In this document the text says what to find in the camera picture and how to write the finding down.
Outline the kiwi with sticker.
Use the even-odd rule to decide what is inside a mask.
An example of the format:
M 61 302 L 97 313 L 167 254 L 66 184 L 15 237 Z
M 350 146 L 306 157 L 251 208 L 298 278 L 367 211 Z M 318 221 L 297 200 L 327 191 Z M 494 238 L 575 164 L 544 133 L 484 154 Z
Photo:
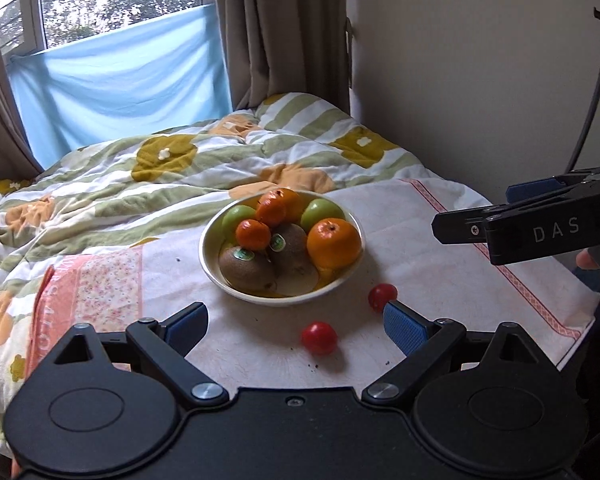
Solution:
M 304 268 L 311 263 L 306 252 L 306 232 L 294 223 L 283 223 L 274 229 L 266 248 L 277 274 Z
M 276 289 L 272 263 L 260 252 L 240 246 L 226 248 L 219 256 L 219 267 L 223 278 L 243 292 L 264 294 Z

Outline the large orange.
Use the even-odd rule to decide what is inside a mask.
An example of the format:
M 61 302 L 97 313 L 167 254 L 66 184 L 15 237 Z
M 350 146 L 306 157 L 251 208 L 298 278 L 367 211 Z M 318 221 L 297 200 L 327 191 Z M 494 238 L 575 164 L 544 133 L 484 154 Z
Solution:
M 283 200 L 286 204 L 287 215 L 286 219 L 283 223 L 294 223 L 299 222 L 302 212 L 304 208 L 306 208 L 306 201 L 302 198 L 302 196 L 292 190 L 291 188 L 274 188 L 274 190 L 269 190 L 264 193 L 259 199 L 265 196 L 278 197 L 280 200 Z
M 350 266 L 358 258 L 362 250 L 362 238 L 351 222 L 326 218 L 310 229 L 306 250 L 319 268 L 338 270 Z

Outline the small mandarin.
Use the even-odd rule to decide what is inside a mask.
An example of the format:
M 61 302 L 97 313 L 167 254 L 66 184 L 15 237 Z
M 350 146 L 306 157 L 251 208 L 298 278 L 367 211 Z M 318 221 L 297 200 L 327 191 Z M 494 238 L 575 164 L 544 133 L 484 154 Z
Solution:
M 256 219 L 246 219 L 236 226 L 235 238 L 239 246 L 252 252 L 260 252 L 270 244 L 271 231 L 266 224 Z
M 278 226 L 286 219 L 287 209 L 283 200 L 278 197 L 265 196 L 259 200 L 256 218 L 267 226 Z

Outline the green apple front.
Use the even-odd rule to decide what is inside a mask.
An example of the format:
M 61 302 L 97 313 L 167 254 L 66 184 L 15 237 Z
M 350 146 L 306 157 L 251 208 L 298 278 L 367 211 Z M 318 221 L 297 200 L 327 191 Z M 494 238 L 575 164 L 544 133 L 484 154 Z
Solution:
M 230 208 L 221 220 L 222 231 L 227 240 L 236 240 L 235 232 L 240 222 L 256 218 L 256 211 L 247 205 L 238 204 Z

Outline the green apple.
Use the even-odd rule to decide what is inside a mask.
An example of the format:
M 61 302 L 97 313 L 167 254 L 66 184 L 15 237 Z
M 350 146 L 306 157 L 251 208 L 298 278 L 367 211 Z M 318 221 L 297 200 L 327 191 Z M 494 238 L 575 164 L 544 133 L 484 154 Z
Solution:
M 247 205 L 238 204 L 230 208 L 221 220 L 222 231 L 227 240 L 236 240 L 235 232 L 240 222 L 256 218 L 256 211 Z
M 326 198 L 316 198 L 311 200 L 302 212 L 300 226 L 309 233 L 314 224 L 328 218 L 344 219 L 346 216 L 337 204 Z

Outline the red cherry tomato right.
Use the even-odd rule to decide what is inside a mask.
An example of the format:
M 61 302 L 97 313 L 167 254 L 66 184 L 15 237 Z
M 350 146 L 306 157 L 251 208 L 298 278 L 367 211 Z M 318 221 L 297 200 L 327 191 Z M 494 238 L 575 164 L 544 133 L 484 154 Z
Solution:
M 388 302 L 398 299 L 398 290 L 396 286 L 388 283 L 380 283 L 374 286 L 367 296 L 370 307 L 378 313 L 384 310 Z

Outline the red cherry tomato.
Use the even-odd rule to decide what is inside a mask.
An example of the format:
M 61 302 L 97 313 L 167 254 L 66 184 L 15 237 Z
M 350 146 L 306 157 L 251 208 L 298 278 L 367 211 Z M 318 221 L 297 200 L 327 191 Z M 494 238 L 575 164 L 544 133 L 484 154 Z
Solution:
M 374 286 L 367 296 L 370 307 L 378 313 L 384 310 L 388 302 L 398 299 L 398 290 L 396 286 L 388 283 L 380 283 Z
M 327 323 L 311 323 L 301 332 L 303 347 L 316 356 L 331 354 L 338 344 L 336 330 Z

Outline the pink floral towel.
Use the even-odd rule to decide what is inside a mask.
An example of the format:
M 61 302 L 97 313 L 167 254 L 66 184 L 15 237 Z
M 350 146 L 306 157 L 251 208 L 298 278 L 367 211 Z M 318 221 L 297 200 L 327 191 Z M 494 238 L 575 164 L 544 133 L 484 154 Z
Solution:
M 189 357 L 229 389 L 360 388 L 384 374 L 402 356 L 367 302 L 380 283 L 396 286 L 400 300 L 426 318 L 454 318 L 486 332 L 517 322 L 557 365 L 568 362 L 588 333 L 598 297 L 557 260 L 497 268 L 482 247 L 445 246 L 434 238 L 435 214 L 478 203 L 468 188 L 438 179 L 389 180 L 332 197 L 358 218 L 366 249 L 358 270 L 325 296 L 276 308 L 227 295 L 202 270 L 197 228 L 125 250 L 138 296 L 130 313 L 110 327 L 92 325 L 115 332 L 141 316 L 162 320 L 201 301 L 209 310 L 209 330 Z M 104 277 L 90 270 L 87 258 L 65 258 L 47 271 L 34 327 L 50 342 L 31 347 L 32 362 L 41 361 L 72 324 L 102 314 Z M 302 330 L 315 322 L 329 324 L 338 335 L 337 348 L 327 356 L 310 353 L 301 342 Z

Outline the red cherry tomato left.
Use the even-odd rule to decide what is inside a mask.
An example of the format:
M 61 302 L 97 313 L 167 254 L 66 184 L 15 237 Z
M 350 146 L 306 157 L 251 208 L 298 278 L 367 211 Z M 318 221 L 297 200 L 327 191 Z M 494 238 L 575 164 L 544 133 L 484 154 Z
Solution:
M 303 347 L 316 356 L 331 354 L 338 344 L 336 330 L 327 323 L 311 323 L 301 332 Z

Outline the cream ceramic bowl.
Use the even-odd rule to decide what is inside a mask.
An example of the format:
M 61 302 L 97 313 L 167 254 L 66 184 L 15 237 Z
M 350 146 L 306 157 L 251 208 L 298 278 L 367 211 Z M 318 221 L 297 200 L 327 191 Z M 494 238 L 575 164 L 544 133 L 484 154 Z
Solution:
M 330 200 L 327 197 L 309 191 L 296 192 L 298 192 L 306 201 L 306 206 L 309 205 L 311 200 L 315 200 L 316 198 L 326 198 L 326 200 Z M 237 240 L 230 242 L 225 238 L 221 226 L 223 214 L 238 204 L 244 204 L 256 210 L 258 206 L 258 199 L 264 193 L 247 196 L 228 204 L 221 209 L 220 212 L 218 212 L 204 228 L 204 232 L 201 234 L 198 246 L 199 261 L 202 266 L 202 270 L 204 270 L 204 273 L 207 274 L 209 280 L 230 296 L 247 301 L 250 304 L 263 304 L 264 306 L 271 307 L 289 307 L 293 306 L 294 304 L 303 304 L 304 302 L 312 301 L 319 296 L 323 296 L 328 292 L 331 292 L 339 287 L 342 283 L 347 281 L 347 279 L 350 278 L 350 276 L 358 268 L 363 259 L 365 240 L 361 226 L 358 224 L 358 220 L 352 216 L 347 208 L 338 205 L 333 200 L 330 201 L 337 204 L 346 216 L 346 218 L 343 220 L 351 222 L 358 229 L 358 232 L 362 238 L 362 250 L 360 255 L 354 263 L 350 264 L 350 266 L 338 270 L 321 269 L 312 262 L 308 253 L 311 261 L 310 264 L 304 268 L 283 274 L 277 274 L 275 272 L 276 289 L 274 292 L 265 292 L 264 294 L 250 294 L 250 292 L 243 292 L 242 290 L 234 288 L 225 278 L 223 278 L 219 267 L 219 256 L 226 248 L 239 246 Z M 266 252 L 266 248 L 265 250 L 260 250 L 260 254 L 265 256 L 265 258 L 270 261 L 268 258 L 268 253 Z

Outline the floral striped duvet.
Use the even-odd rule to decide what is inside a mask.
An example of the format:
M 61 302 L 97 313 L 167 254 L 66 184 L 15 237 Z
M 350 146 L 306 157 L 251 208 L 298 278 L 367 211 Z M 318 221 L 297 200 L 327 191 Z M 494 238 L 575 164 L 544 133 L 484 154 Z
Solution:
M 33 180 L 0 180 L 0 453 L 10 400 L 26 377 L 45 273 L 65 258 L 87 258 L 108 292 L 108 328 L 131 311 L 125 250 L 193 232 L 232 200 L 286 186 L 327 193 L 393 178 L 419 178 L 425 166 L 406 148 L 317 96 L 290 92 L 251 110 L 148 136 L 79 148 Z

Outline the light blue window cloth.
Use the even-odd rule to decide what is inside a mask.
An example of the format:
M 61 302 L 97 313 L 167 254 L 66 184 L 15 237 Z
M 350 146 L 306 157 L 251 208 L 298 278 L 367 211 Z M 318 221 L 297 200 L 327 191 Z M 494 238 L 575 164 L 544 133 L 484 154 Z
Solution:
M 212 4 L 12 56 L 7 75 L 43 168 L 77 148 L 218 119 L 233 108 Z

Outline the brown curtain right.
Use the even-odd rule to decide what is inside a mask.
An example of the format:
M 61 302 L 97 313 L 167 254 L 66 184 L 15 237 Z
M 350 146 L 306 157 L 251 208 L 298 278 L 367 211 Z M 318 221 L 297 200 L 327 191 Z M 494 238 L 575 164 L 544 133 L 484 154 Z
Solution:
M 304 92 L 350 110 L 346 0 L 214 3 L 234 108 Z

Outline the white window frame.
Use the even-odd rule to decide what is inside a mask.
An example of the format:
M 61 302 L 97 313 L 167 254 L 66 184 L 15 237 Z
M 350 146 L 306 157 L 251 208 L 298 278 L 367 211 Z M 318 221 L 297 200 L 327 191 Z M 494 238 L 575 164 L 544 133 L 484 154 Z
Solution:
M 4 60 L 45 49 L 42 0 L 0 0 L 0 50 Z

